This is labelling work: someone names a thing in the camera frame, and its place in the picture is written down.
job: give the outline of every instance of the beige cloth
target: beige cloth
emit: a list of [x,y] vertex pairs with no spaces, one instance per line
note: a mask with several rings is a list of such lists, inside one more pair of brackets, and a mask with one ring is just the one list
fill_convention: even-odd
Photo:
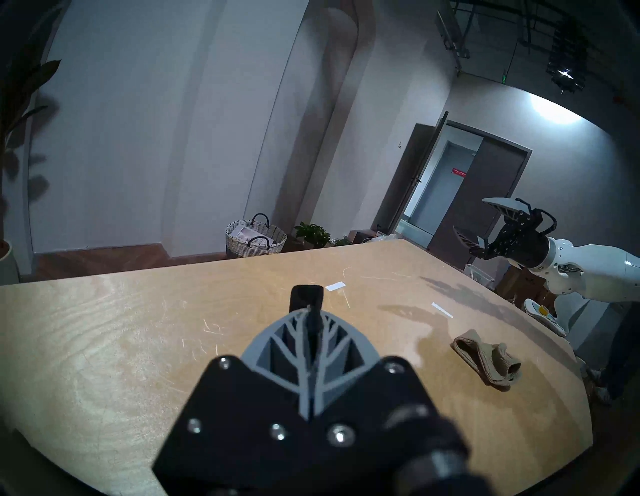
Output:
[[522,375],[521,362],[507,353],[505,343],[485,343],[473,329],[456,337],[451,347],[485,382],[493,386],[509,388]]

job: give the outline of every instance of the wicker basket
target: wicker basket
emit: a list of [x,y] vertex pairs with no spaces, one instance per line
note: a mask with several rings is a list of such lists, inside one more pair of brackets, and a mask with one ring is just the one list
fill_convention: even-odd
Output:
[[[264,216],[267,219],[267,223],[263,224],[262,222],[255,222],[255,218],[258,215]],[[247,226],[253,229],[254,231],[259,232],[263,236],[256,236],[253,239],[250,239],[248,242],[240,241],[236,237],[232,237],[231,233],[234,231],[236,227],[239,225]],[[273,244],[269,243],[269,240],[266,237],[270,237],[273,240]],[[284,234],[284,231],[279,227],[275,227],[274,225],[269,224],[269,218],[265,214],[256,214],[253,216],[251,220],[237,220],[232,222],[227,226],[226,231],[227,238],[227,258],[230,259],[238,259],[241,257],[256,257],[258,255],[269,255],[270,253],[280,253],[282,247],[284,246],[284,242],[287,240],[287,235]],[[252,244],[255,239],[265,239],[267,241],[267,246],[262,247],[257,244]]]

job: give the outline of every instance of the cloth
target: cloth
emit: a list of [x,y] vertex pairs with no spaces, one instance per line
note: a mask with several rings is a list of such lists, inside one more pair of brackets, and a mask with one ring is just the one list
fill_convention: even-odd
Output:
[[485,343],[473,329],[456,337],[451,347],[492,386],[508,389],[522,375],[521,361],[507,353],[505,343]]
[[625,384],[640,367],[632,354],[640,348],[640,303],[633,303],[622,320],[611,343],[609,361],[600,381],[607,387],[613,399],[622,395]]

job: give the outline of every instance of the open door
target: open door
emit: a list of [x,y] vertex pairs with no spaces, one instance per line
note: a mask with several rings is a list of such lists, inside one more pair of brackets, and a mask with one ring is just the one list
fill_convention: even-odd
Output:
[[500,214],[483,198],[510,196],[522,174],[527,152],[493,138],[484,138],[468,172],[440,222],[427,251],[460,270],[472,258],[453,226],[488,237]]
[[396,229],[400,217],[420,182],[422,173],[431,158],[431,153],[447,122],[449,112],[445,112],[436,127],[416,124],[411,138],[406,144],[396,173],[382,200],[380,209],[371,228],[391,234]]

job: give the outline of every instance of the wooden table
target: wooden table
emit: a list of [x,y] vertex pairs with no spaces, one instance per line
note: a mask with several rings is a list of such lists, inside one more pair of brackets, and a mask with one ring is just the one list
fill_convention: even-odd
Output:
[[[497,493],[526,489],[591,445],[569,344],[406,241],[0,287],[5,420],[100,491],[163,494],[151,464],[208,361],[240,355],[285,315],[293,285],[338,281],[324,309],[381,356],[413,364]],[[449,347],[470,328],[522,360],[509,392]]]

